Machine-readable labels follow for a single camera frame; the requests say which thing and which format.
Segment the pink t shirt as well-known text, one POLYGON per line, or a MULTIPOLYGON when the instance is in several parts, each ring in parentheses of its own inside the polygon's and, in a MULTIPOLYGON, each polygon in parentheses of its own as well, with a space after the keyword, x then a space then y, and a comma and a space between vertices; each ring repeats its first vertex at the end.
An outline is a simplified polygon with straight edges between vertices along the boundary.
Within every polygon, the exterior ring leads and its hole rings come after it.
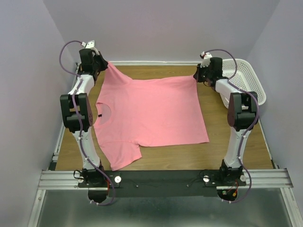
POLYGON ((141 147, 208 143, 193 76, 132 79, 105 71, 94 131, 113 171, 141 158, 141 147))

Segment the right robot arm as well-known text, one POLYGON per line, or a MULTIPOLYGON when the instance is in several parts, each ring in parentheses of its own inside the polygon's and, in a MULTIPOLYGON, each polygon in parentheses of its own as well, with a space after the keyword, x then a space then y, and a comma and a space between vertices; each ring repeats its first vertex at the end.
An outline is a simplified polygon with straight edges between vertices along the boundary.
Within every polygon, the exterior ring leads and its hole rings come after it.
POLYGON ((258 95, 247 92, 223 76, 223 59, 213 57, 209 52, 200 55, 194 79, 207 84, 215 92, 229 99, 227 122, 231 129, 227 153, 219 170, 209 175, 218 186, 239 180, 243 172, 242 157, 248 136, 258 122, 258 95))

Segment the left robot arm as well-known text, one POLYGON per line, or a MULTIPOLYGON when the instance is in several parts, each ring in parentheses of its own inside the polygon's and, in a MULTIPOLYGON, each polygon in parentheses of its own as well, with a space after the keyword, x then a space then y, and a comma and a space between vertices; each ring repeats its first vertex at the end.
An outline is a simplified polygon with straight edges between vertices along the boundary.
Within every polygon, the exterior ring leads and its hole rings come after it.
POLYGON ((92 138, 93 113, 89 93, 108 63, 93 47, 81 49, 79 54, 81 64, 75 74, 76 83, 68 94, 60 96, 62 119, 65 128, 75 138, 82 157, 82 170, 77 180, 87 187, 101 187, 109 182, 92 138))

